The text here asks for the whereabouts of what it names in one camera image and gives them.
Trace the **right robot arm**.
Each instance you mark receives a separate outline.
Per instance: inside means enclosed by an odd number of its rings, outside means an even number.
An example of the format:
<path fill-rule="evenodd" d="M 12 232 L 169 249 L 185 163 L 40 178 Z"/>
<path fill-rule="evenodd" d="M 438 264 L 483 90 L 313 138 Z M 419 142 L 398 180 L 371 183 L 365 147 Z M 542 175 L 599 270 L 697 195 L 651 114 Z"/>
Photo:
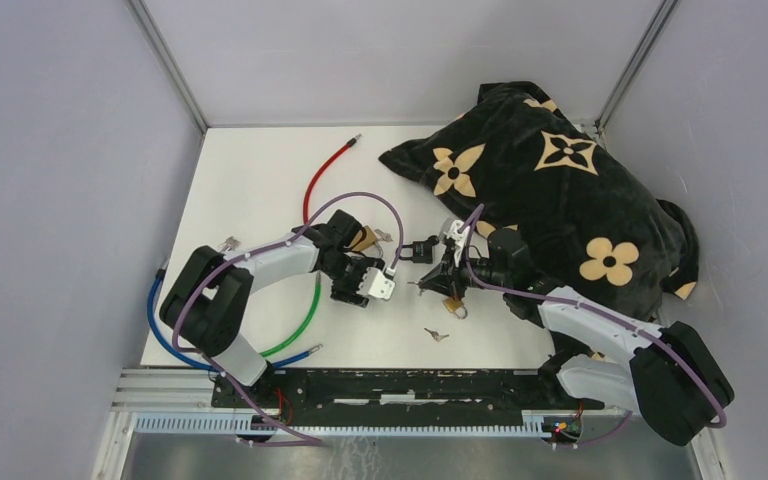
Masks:
<path fill-rule="evenodd" d="M 518 319 L 575 342 L 537 382 L 545 405 L 562 408 L 576 398 L 616 406 L 678 446 L 726 426 L 735 392 L 693 327 L 636 320 L 586 299 L 535 266 L 513 231 L 492 233 L 487 256 L 472 257 L 471 232 L 457 221 L 441 234 L 442 258 L 418 287 L 455 301 L 470 288 L 498 292 Z"/>

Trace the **red cable lock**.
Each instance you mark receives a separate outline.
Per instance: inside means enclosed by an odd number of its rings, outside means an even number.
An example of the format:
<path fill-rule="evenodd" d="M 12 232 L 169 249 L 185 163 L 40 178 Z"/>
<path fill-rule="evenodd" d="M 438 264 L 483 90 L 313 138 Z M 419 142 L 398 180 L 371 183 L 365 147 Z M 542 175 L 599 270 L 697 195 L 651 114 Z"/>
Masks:
<path fill-rule="evenodd" d="M 311 205 L 311 197 L 314 191 L 315 186 L 323 176 L 323 174 L 329 169 L 329 167 L 337 160 L 339 159 L 346 151 L 354 147 L 358 141 L 362 138 L 362 135 L 358 133 L 357 135 L 351 137 L 343 146 L 341 146 L 338 150 L 336 150 L 326 161 L 324 161 L 320 167 L 317 169 L 317 171 L 314 173 L 314 175 L 311 177 L 309 183 L 307 184 L 306 190 L 304 192 L 303 196 L 303 203 L 302 203 L 302 220 L 304 222 L 308 222 L 310 220 L 310 205 Z"/>

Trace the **large brass padlock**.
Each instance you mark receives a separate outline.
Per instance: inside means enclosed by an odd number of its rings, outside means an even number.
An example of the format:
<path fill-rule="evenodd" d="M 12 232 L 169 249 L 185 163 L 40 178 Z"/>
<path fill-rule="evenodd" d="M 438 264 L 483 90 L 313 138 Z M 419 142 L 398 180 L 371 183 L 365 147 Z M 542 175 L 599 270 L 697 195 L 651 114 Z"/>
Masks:
<path fill-rule="evenodd" d="M 378 258 L 383 257 L 383 248 L 378 233 L 370 226 L 364 226 L 350 243 L 348 249 L 352 253 L 365 254 L 372 250 Z"/>

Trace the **black padlock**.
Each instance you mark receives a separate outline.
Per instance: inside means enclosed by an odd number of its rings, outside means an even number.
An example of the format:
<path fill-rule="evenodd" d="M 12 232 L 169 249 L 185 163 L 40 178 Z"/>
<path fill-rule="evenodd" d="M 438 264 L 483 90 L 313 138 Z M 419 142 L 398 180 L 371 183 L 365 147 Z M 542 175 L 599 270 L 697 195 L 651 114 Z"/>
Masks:
<path fill-rule="evenodd" d="M 399 249 L 398 258 L 400 261 L 409 261 L 415 264 L 432 264 L 434 262 L 434 247 L 439 242 L 438 236 L 431 235 L 424 240 L 403 244 Z"/>

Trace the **small padlock keys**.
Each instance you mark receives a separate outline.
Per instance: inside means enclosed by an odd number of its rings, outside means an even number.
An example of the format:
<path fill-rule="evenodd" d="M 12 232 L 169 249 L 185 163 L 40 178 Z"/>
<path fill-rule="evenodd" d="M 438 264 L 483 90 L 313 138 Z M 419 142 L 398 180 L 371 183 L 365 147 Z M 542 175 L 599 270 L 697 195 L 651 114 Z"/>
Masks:
<path fill-rule="evenodd" d="M 428 328 L 424 328 L 424 331 L 428 333 L 435 342 L 442 342 L 444 339 L 450 337 L 449 334 L 441 334 L 436 330 L 431 330 Z"/>

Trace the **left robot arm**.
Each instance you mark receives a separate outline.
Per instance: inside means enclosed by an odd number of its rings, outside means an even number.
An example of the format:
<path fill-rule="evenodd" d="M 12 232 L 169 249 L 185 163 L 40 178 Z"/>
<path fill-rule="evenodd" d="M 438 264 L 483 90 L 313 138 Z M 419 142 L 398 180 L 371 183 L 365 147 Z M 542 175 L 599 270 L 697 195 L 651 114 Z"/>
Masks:
<path fill-rule="evenodd" d="M 241 334 L 250 296 L 287 278 L 321 273 L 332 281 L 334 300 L 364 308 L 388 300 L 395 289 L 380 258 L 353 256 L 350 244 L 360 223 L 338 210 L 320 224 L 300 226 L 278 241 L 249 252 L 196 249 L 159 310 L 160 319 L 204 357 L 237 380 L 236 392 L 253 407 L 273 397 L 268 361 Z"/>

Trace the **small brass padlock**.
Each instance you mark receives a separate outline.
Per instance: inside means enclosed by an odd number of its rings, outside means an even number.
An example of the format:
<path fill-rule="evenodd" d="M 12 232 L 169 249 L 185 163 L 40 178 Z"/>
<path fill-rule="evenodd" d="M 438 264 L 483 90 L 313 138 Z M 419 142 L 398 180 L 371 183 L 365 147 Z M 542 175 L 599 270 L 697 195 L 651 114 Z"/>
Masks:
<path fill-rule="evenodd" d="M 463 320 L 468 317 L 468 309 L 462 300 L 458 298 L 447 297 L 442 301 L 442 304 L 454 318 Z"/>

